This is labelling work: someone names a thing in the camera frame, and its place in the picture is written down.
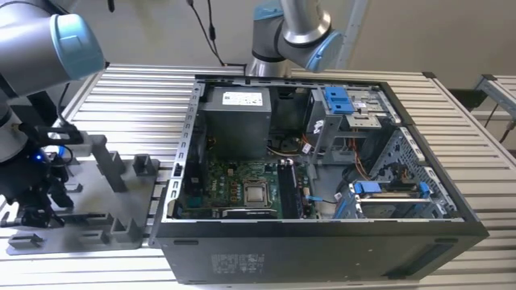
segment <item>white wall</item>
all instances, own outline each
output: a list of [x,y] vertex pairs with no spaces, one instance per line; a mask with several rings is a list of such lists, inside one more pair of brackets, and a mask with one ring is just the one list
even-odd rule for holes
[[[114,0],[109,13],[105,0],[54,0],[62,7],[73,3],[100,41],[105,59],[112,63],[144,65],[218,66],[204,40],[185,0]],[[252,47],[252,12],[262,0],[212,0],[217,48],[224,62],[246,63]],[[332,13],[333,27],[345,30],[352,0],[321,0]],[[206,0],[194,0],[194,7],[208,26]],[[64,86],[48,90],[57,101]],[[70,85],[65,103],[80,88]]]
[[448,88],[516,75],[514,0],[369,0],[349,69],[432,71]]

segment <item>green circuit board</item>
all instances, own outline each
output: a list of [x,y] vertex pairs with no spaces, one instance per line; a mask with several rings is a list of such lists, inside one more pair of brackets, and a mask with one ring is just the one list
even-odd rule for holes
[[[212,159],[208,167],[205,196],[189,196],[188,207],[181,214],[188,219],[220,218],[222,210],[233,208],[269,208],[277,211],[281,218],[278,180],[274,163]],[[248,207],[244,202],[245,183],[266,185],[266,204],[262,207]]]

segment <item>orange wire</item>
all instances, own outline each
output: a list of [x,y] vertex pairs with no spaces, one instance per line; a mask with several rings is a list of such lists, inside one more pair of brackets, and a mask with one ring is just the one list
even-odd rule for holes
[[352,143],[352,149],[354,151],[354,168],[356,168],[356,171],[358,172],[358,174],[362,176],[362,178],[365,180],[369,180],[369,177],[365,174],[365,169],[364,169],[364,166],[362,166],[362,162],[360,161],[360,157],[358,157],[357,152],[356,152],[356,140],[354,140],[354,138],[350,139],[350,143]]

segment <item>colored wires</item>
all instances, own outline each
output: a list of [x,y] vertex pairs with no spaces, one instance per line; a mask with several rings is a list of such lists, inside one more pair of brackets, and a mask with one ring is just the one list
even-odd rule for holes
[[357,153],[357,147],[356,147],[356,140],[354,140],[354,138],[349,139],[349,147],[352,148],[352,150],[354,152],[354,167],[356,167],[356,171],[362,176],[362,178],[365,180],[370,180],[368,175],[366,175],[366,171],[364,169],[362,162],[360,161],[360,156],[358,156],[358,153]]
[[293,153],[289,153],[290,151],[285,151],[285,152],[278,152],[276,151],[274,149],[272,149],[270,146],[266,146],[266,150],[269,150],[273,154],[276,154],[277,156],[282,156],[282,157],[292,157],[292,156],[298,156],[301,154],[293,154]]

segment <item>motherboard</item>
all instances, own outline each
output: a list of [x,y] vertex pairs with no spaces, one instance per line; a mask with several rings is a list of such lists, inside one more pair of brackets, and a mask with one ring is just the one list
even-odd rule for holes
[[253,219],[282,219],[284,210],[298,212],[300,218],[312,218],[313,205],[302,198],[309,195],[305,165],[300,164],[296,170],[288,171],[286,178],[289,181],[294,180],[294,186],[286,189],[280,182],[284,175],[278,169],[277,161],[208,160],[205,194],[186,196],[181,218],[240,219],[248,215]]

